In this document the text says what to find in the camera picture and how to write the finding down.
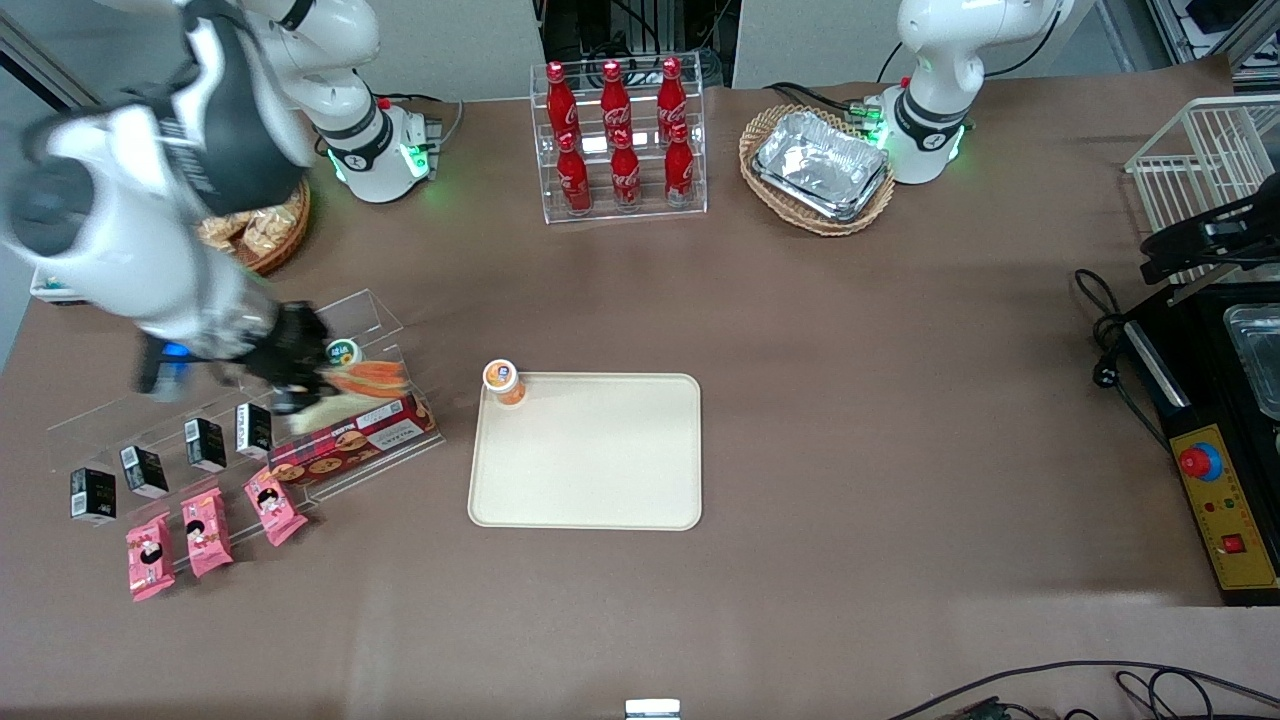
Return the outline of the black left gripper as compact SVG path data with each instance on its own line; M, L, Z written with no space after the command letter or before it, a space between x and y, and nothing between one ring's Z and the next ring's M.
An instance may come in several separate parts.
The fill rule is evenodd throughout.
M1166 227L1140 243L1140 274L1157 284L1208 263L1262 265L1279 260L1277 196L1256 193L1206 213L1198 224Z

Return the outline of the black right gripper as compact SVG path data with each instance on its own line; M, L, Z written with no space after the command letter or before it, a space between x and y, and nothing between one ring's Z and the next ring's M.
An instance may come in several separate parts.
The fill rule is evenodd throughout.
M270 410L289 416L315 404L312 389L333 387L340 366L326 360L330 331L307 301L282 304L274 327L238 357L251 375L271 386Z

